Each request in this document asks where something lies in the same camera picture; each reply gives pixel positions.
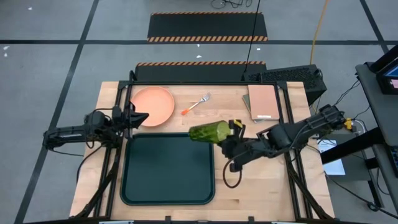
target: dark green tray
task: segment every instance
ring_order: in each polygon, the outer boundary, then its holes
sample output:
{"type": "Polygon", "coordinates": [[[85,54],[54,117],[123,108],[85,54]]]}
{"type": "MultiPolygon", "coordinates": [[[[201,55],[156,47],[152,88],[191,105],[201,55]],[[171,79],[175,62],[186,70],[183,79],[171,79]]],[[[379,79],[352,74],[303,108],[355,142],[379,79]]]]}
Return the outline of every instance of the dark green tray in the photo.
{"type": "Polygon", "coordinates": [[[215,194],[213,145],[188,133],[136,134],[121,184],[128,205],[204,205],[215,194]]]}

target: orange plate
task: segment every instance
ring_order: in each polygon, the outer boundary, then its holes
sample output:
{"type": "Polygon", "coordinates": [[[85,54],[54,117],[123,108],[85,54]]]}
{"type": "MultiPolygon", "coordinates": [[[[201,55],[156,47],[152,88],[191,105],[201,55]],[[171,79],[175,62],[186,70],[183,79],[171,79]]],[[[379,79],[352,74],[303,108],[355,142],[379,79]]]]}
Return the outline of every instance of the orange plate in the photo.
{"type": "Polygon", "coordinates": [[[136,106],[136,112],[149,113],[149,117],[142,123],[146,127],[164,123],[174,110],[172,94],[159,86],[150,86],[138,91],[130,101],[136,106]]]}

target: fork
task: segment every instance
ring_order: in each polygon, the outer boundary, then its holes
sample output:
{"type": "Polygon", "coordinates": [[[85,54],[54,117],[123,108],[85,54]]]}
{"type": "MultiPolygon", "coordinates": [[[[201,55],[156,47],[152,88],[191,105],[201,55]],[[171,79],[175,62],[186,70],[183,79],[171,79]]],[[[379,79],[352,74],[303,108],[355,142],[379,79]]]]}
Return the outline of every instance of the fork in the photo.
{"type": "Polygon", "coordinates": [[[202,102],[206,102],[208,99],[210,99],[211,93],[207,93],[202,99],[200,99],[200,101],[198,103],[195,103],[194,105],[192,105],[191,107],[189,107],[188,109],[185,109],[181,112],[182,115],[186,115],[192,108],[194,108],[196,105],[198,105],[199,103],[202,102]]]}

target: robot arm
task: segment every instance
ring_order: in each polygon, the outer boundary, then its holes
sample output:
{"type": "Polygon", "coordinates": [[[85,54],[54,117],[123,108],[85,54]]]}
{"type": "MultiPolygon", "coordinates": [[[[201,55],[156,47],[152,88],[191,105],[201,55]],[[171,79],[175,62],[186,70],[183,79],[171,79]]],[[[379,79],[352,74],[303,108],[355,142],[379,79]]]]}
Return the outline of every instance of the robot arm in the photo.
{"type": "Polygon", "coordinates": [[[229,170],[239,172],[243,165],[260,157],[274,158],[291,149],[302,149],[314,134],[324,136],[341,129],[345,118],[336,106],[326,105],[320,112],[295,124],[278,124],[257,133],[257,138],[243,138],[245,125],[229,121],[233,134],[218,145],[231,160],[229,170]]]}
{"type": "Polygon", "coordinates": [[[52,150],[73,142],[116,143],[125,129],[138,128],[149,116],[148,113],[136,113],[134,105],[125,112],[122,112],[118,106],[107,109],[112,110],[112,118],[99,110],[86,115],[81,126],[49,129],[44,133],[43,146],[52,150]]]}

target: book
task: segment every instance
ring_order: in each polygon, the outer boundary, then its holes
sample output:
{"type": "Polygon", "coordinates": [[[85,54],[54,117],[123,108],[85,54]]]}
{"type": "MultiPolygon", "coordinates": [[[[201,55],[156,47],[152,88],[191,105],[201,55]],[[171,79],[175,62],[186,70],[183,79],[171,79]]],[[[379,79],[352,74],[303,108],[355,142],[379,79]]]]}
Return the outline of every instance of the book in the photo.
{"type": "MultiPolygon", "coordinates": [[[[243,98],[244,104],[246,105],[246,108],[248,109],[248,111],[249,111],[249,113],[250,113],[250,116],[251,116],[251,110],[250,110],[250,97],[249,97],[249,94],[243,95],[242,98],[243,98]]],[[[254,119],[253,121],[254,121],[255,123],[258,123],[258,122],[261,122],[261,121],[264,121],[264,120],[263,120],[263,119],[254,119]]]]}
{"type": "Polygon", "coordinates": [[[248,85],[252,119],[279,119],[273,85],[248,85]]]}

